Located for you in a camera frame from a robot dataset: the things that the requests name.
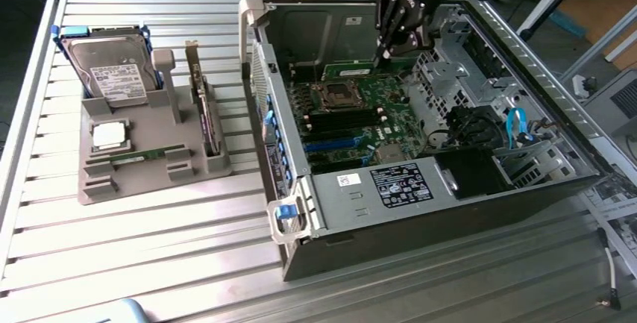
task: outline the blue ram slot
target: blue ram slot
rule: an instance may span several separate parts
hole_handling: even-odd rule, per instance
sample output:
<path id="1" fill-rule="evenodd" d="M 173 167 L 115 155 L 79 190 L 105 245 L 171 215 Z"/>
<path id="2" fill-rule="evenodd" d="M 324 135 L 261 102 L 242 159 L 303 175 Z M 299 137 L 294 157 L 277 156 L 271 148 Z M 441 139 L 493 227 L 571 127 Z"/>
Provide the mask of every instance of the blue ram slot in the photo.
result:
<path id="1" fill-rule="evenodd" d="M 306 144 L 306 152 L 313 153 L 316 151 L 324 151 L 324 150 L 357 148 L 360 144 L 361 144 L 360 137 L 352 138 L 352 139 L 334 140 L 330 142 L 313 142 L 310 144 Z"/>

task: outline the cpu socket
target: cpu socket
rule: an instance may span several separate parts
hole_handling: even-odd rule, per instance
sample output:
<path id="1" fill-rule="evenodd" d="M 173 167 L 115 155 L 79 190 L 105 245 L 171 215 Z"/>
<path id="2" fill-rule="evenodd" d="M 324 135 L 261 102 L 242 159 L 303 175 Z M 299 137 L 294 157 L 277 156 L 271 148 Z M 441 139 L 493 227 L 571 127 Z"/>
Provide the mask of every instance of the cpu socket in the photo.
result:
<path id="1" fill-rule="evenodd" d="M 365 105 L 353 81 L 316 84 L 311 88 L 321 96 L 321 109 L 328 112 L 361 108 Z"/>

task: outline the label sticker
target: label sticker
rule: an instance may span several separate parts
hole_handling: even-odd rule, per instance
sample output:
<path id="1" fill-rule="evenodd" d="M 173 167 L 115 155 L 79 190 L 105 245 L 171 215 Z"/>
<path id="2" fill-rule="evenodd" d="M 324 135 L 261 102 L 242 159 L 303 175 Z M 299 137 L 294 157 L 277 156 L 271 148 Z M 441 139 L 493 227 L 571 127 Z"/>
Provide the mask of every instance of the label sticker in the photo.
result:
<path id="1" fill-rule="evenodd" d="M 137 64 L 92 67 L 91 73 L 107 101 L 122 101 L 147 96 Z"/>
<path id="2" fill-rule="evenodd" d="M 122 159 L 111 162 L 113 165 L 122 165 L 129 163 L 137 163 L 138 161 L 145 161 L 143 157 L 131 157 L 129 159 Z"/>
<path id="3" fill-rule="evenodd" d="M 348 17 L 346 18 L 346 26 L 360 25 L 362 24 L 362 17 Z"/>
<path id="4" fill-rule="evenodd" d="M 337 177 L 340 186 L 357 185 L 361 183 L 361 176 L 358 174 L 348 174 Z"/>
<path id="5" fill-rule="evenodd" d="M 385 135 L 382 135 L 382 130 L 377 128 L 378 139 L 385 140 Z"/>
<path id="6" fill-rule="evenodd" d="M 372 178 L 388 208 L 434 199 L 416 163 L 372 170 Z"/>
<path id="7" fill-rule="evenodd" d="M 341 77 L 346 77 L 348 75 L 368 75 L 370 73 L 372 69 L 350 69 L 346 71 L 341 71 L 338 75 Z"/>

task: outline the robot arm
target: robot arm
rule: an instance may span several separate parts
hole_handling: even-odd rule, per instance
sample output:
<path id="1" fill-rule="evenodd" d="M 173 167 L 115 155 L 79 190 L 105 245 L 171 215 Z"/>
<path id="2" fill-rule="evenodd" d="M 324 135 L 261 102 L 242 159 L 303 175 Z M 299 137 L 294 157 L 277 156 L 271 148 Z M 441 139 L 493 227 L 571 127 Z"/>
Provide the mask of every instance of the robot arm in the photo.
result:
<path id="1" fill-rule="evenodd" d="M 392 56 L 433 48 L 428 26 L 445 0 L 377 0 L 380 30 L 374 65 L 382 66 Z"/>

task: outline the aluminum table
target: aluminum table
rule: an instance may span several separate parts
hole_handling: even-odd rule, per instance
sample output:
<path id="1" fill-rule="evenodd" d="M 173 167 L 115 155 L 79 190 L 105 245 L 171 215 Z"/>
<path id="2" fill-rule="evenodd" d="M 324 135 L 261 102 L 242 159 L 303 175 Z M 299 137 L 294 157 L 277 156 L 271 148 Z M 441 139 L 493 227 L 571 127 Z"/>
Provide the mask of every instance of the aluminum table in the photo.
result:
<path id="1" fill-rule="evenodd" d="M 241 83 L 238 1 L 47 0 L 0 164 L 0 321 L 94 322 L 109 302 L 133 297 L 154 322 L 633 322 L 636 279 L 619 257 L 624 311 L 596 304 L 608 262 L 575 199 L 506 228 L 282 282 Z M 175 50 L 177 84 L 185 41 L 199 41 L 235 172 L 82 206 L 80 82 L 50 26 L 141 21 L 155 48 Z"/>

